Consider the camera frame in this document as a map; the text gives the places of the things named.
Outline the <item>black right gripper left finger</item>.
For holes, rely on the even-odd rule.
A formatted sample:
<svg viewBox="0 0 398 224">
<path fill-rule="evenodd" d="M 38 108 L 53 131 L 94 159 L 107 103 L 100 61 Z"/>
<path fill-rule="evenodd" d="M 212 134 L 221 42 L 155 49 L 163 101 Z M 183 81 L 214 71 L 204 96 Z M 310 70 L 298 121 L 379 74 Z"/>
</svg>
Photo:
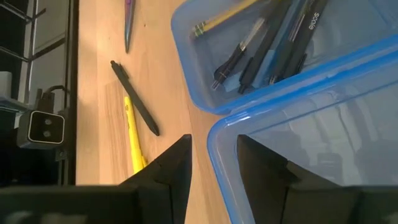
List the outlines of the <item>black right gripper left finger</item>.
<svg viewBox="0 0 398 224">
<path fill-rule="evenodd" d="M 185 224 L 192 181 L 192 135 L 184 134 L 122 185 L 134 187 L 133 224 Z"/>
</svg>

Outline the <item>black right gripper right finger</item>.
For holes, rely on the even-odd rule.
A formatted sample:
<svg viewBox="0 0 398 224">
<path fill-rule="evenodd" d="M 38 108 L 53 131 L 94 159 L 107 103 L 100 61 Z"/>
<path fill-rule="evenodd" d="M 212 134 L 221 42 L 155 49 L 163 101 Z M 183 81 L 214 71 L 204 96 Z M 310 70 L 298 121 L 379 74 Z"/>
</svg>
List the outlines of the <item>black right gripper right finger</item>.
<svg viewBox="0 0 398 224">
<path fill-rule="evenodd" d="M 247 135 L 239 171 L 256 224 L 358 224 L 358 189 L 339 187 Z"/>
</svg>

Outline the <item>yellow BIC highlighter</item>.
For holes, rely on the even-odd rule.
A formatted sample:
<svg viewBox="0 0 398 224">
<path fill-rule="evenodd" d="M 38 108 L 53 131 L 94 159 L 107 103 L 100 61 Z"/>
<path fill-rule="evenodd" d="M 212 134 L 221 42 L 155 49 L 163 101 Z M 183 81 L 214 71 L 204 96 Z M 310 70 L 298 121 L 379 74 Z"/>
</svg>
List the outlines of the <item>yellow BIC highlighter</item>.
<svg viewBox="0 0 398 224">
<path fill-rule="evenodd" d="M 147 165 L 147 161 L 142 154 L 139 143 L 139 136 L 134 117 L 134 108 L 128 96 L 124 97 L 124 108 L 127 117 L 129 142 L 131 147 L 131 158 L 134 174 L 140 172 Z"/>
</svg>

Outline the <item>blue plastic supply box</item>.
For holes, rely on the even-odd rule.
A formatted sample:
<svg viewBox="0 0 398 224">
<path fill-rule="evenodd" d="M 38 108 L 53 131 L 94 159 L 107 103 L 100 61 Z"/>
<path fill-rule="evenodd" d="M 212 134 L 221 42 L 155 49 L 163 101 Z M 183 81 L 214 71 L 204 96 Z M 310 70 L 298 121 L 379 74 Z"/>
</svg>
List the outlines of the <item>blue plastic supply box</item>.
<svg viewBox="0 0 398 224">
<path fill-rule="evenodd" d="M 232 224 L 255 224 L 239 173 L 236 142 L 245 134 L 342 186 L 398 185 L 398 0 L 328 0 L 298 74 L 269 79 L 305 0 L 292 0 L 252 83 L 239 78 L 267 32 L 275 0 L 259 0 L 199 37 L 192 28 L 240 0 L 186 0 L 171 29 L 190 97 L 220 115 L 207 137 Z M 211 88 L 215 70 L 259 29 L 229 77 Z"/>
</svg>

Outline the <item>clear barrel black grip pen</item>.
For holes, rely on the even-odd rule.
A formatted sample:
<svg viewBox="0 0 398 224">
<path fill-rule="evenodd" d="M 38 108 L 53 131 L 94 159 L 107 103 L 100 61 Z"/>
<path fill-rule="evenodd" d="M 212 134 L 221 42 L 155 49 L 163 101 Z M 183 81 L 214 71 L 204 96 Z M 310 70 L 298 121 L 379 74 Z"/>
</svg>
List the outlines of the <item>clear barrel black grip pen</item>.
<svg viewBox="0 0 398 224">
<path fill-rule="evenodd" d="M 234 70 L 235 66 L 244 55 L 247 46 L 252 41 L 262 25 L 266 22 L 266 20 L 267 19 L 265 19 L 264 17 L 258 18 L 257 21 L 254 23 L 252 29 L 250 30 L 249 34 L 237 45 L 229 59 L 227 59 L 225 63 L 220 65 L 215 70 L 213 75 L 214 82 L 211 86 L 213 90 L 216 90 L 229 77 L 230 73 Z"/>
</svg>

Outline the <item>black pen silver clip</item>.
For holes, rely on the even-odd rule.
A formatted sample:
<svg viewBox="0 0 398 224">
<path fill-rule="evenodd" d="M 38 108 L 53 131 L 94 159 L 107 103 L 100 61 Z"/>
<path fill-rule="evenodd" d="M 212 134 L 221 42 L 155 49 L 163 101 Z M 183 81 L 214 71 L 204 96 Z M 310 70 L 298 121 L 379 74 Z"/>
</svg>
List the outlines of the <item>black pen silver clip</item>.
<svg viewBox="0 0 398 224">
<path fill-rule="evenodd" d="M 277 56 L 276 64 L 274 66 L 274 69 L 273 69 L 270 79 L 269 79 L 270 85 L 273 85 L 277 81 L 278 77 L 282 74 L 282 72 L 284 70 L 284 66 L 289 59 L 293 44 L 294 44 L 296 36 L 299 32 L 302 21 L 308 11 L 310 1 L 311 0 L 305 0 L 301 5 L 300 11 L 295 15 L 295 20 L 289 30 L 289 35 L 288 35 L 287 39 L 285 40 L 285 42 L 282 46 L 282 49 Z"/>
</svg>

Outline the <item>purple handled scissors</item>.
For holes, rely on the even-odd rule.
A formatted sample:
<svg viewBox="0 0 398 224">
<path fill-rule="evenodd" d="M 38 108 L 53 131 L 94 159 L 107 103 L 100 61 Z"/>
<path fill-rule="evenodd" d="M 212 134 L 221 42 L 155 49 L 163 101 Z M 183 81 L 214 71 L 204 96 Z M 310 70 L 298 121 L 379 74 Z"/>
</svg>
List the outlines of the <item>purple handled scissors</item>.
<svg viewBox="0 0 398 224">
<path fill-rule="evenodd" d="M 134 21 L 134 10 L 135 10 L 136 0 L 125 0 L 124 2 L 124 45 L 125 52 L 129 52 L 130 41 L 131 41 L 131 33 L 132 33 L 132 24 Z"/>
</svg>

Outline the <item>yellow pencil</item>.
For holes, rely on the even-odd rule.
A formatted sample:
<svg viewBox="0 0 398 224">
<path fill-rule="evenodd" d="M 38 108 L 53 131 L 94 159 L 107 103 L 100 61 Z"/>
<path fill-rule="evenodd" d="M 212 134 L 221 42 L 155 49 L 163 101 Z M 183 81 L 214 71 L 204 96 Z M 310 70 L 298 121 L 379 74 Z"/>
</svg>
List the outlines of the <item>yellow pencil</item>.
<svg viewBox="0 0 398 224">
<path fill-rule="evenodd" d="M 209 30 L 215 28 L 216 26 L 225 22 L 229 18 L 235 16 L 239 12 L 253 5 L 257 1 L 258 0 L 242 0 L 241 2 L 235 4 L 233 7 L 229 8 L 228 10 L 198 23 L 192 28 L 192 36 L 199 37 L 203 35 L 205 32 L 208 32 Z"/>
</svg>

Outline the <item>black shelf rack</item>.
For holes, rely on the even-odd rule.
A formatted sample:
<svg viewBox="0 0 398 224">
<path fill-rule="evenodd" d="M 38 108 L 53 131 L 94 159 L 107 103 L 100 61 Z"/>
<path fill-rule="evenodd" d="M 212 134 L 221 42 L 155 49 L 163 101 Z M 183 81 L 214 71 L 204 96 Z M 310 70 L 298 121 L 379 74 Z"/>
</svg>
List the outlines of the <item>black shelf rack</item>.
<svg viewBox="0 0 398 224">
<path fill-rule="evenodd" d="M 33 104 L 66 82 L 73 0 L 0 0 L 0 95 Z"/>
</svg>

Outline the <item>black aluminium table frame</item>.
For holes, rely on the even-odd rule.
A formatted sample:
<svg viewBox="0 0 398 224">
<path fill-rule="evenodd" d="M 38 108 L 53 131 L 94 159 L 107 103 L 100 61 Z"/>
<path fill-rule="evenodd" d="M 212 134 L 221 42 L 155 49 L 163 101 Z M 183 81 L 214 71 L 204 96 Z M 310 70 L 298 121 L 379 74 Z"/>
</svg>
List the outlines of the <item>black aluminium table frame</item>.
<svg viewBox="0 0 398 224">
<path fill-rule="evenodd" d="M 65 41 L 65 141 L 60 148 L 58 183 L 76 184 L 76 124 L 78 104 L 78 28 L 80 0 L 68 0 Z"/>
</svg>

